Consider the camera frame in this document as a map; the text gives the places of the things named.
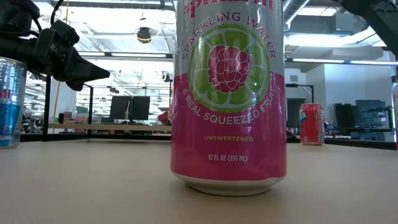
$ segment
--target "ceiling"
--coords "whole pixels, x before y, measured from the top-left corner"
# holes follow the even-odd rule
[[[33,0],[40,8],[40,25],[50,27],[50,15],[54,5],[52,0]],[[75,48],[80,52],[130,52],[148,54],[172,54],[174,52],[175,5],[177,1],[132,1],[132,0],[66,0],[56,13],[56,19],[66,21],[76,29],[80,42]],[[294,58],[348,58],[352,60],[377,59],[382,56],[380,38],[369,28],[362,18],[347,13],[336,2],[329,0],[311,0],[309,4],[291,22],[290,30],[285,33],[285,56]],[[149,44],[140,43],[137,31],[148,27],[152,40]],[[342,41],[343,47],[322,46],[326,43]],[[145,95],[152,97],[151,111],[161,113],[159,107],[169,106],[169,83],[162,80],[163,74],[174,76],[172,59],[146,60],[101,60],[90,59],[111,72],[104,80],[90,82],[89,85],[101,87],[95,90],[95,102],[109,105],[111,93],[107,86],[115,86],[120,94]],[[300,68],[303,72],[313,64],[287,63],[287,68]],[[28,80],[27,101],[29,98],[42,100],[45,83],[34,78]],[[78,104],[88,104],[88,90],[78,94]],[[96,114],[108,114],[109,111],[96,106]]]

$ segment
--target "raspberry illustration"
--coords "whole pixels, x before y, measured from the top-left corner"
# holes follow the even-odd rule
[[[253,58],[237,47],[217,45],[208,60],[209,82],[223,93],[236,92],[248,78]]]
[[[201,36],[190,53],[188,82],[206,108],[237,113],[258,104],[271,79],[267,50],[252,29],[218,25]]]

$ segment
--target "metal frame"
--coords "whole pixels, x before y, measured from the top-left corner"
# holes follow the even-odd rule
[[[88,124],[93,120],[93,98],[94,87],[85,85],[90,88],[90,104],[88,110]],[[307,86],[311,88],[312,101],[314,101],[313,85],[286,84],[287,88],[298,88],[299,86]],[[128,139],[128,140],[146,140],[146,141],[170,141],[171,136],[149,136],[149,135],[123,135],[123,134],[92,134],[91,130],[87,130],[86,134],[49,134],[49,113],[50,113],[50,92],[51,92],[51,76],[47,76],[45,90],[45,106],[44,106],[44,124],[43,134],[23,134],[21,142],[27,141],[64,141],[78,139]],[[288,143],[300,143],[297,138],[288,139]],[[335,144],[341,146],[355,147],[371,147],[377,149],[396,150],[395,142],[378,142],[378,141],[359,141],[349,139],[325,139],[326,144]]]

